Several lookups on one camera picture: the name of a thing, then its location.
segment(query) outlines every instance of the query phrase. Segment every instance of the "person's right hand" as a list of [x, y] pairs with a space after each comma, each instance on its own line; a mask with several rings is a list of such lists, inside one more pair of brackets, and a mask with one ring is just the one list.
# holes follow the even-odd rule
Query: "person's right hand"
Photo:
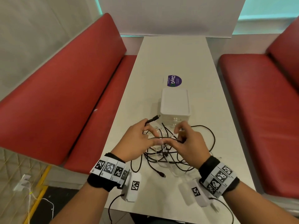
[[199, 169], [211, 156], [201, 133], [194, 131], [186, 121], [177, 124], [174, 133], [178, 133], [178, 140], [184, 143], [171, 138], [162, 138], [163, 142], [174, 147], [190, 166]]

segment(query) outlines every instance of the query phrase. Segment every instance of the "white sensor device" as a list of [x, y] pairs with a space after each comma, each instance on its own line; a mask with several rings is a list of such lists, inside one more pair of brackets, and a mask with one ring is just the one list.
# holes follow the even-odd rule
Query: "white sensor device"
[[163, 122], [177, 124], [188, 121], [191, 115], [188, 90], [172, 87], [162, 89], [160, 112]]
[[211, 204], [209, 197], [213, 197], [212, 194], [207, 191], [200, 183], [200, 178], [195, 178], [192, 181], [188, 182], [190, 187], [190, 192], [193, 194], [196, 203], [201, 207], [206, 207]]
[[138, 197], [140, 182], [141, 174], [130, 172], [121, 192], [121, 194], [125, 194], [122, 196], [122, 199], [124, 199], [126, 202], [135, 202]]

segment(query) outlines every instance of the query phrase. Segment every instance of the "person's left hand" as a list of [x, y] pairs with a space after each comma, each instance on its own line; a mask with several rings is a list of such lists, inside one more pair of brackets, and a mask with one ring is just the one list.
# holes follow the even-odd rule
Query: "person's left hand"
[[155, 137], [160, 136], [150, 124], [144, 126], [147, 120], [148, 119], [143, 119], [133, 126], [130, 126], [111, 153], [123, 161], [128, 162], [140, 157], [151, 146], [163, 145], [162, 139], [148, 139], [147, 134], [142, 134], [143, 131], [149, 131]]

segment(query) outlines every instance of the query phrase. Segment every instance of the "white table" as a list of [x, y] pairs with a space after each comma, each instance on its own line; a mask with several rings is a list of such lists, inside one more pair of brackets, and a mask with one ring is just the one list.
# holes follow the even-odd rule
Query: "white table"
[[[214, 156], [221, 157], [220, 160], [235, 170], [244, 183], [255, 189], [206, 38], [203, 36], [144, 38], [103, 154], [114, 148], [130, 125], [157, 115], [161, 90], [166, 87], [165, 82], [163, 83], [166, 75], [181, 77], [182, 84], [178, 88], [189, 91], [192, 110], [189, 123], [205, 125], [214, 132]], [[211, 147], [211, 134], [204, 128], [197, 130], [203, 134], [207, 146]], [[135, 170], [139, 160], [140, 158], [133, 161]], [[231, 223], [231, 214], [217, 201], [214, 204], [219, 208], [218, 213], [210, 206], [201, 208], [196, 203], [186, 205], [179, 187], [185, 186], [187, 180], [199, 177], [197, 170], [190, 171], [186, 177], [174, 177], [169, 169], [159, 167], [158, 164], [152, 165], [165, 173], [166, 178], [154, 172], [143, 158], [138, 200], [128, 203], [117, 199], [112, 209], [190, 223]], [[105, 207], [119, 194], [120, 190], [113, 189]]]

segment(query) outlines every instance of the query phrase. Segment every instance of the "floor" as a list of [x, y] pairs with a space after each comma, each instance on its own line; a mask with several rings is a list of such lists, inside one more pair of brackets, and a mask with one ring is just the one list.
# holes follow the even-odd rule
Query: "floor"
[[[54, 217], [59, 211], [73, 198], [78, 192], [77, 189], [67, 189], [59, 187], [48, 187], [43, 198], [48, 199], [54, 204]], [[113, 224], [134, 224], [130, 213], [124, 211], [110, 210]], [[40, 224], [49, 223], [52, 219], [52, 204], [46, 200], [41, 200], [35, 213], [33, 214], [30, 223]], [[108, 209], [104, 209], [100, 224], [110, 224]]]

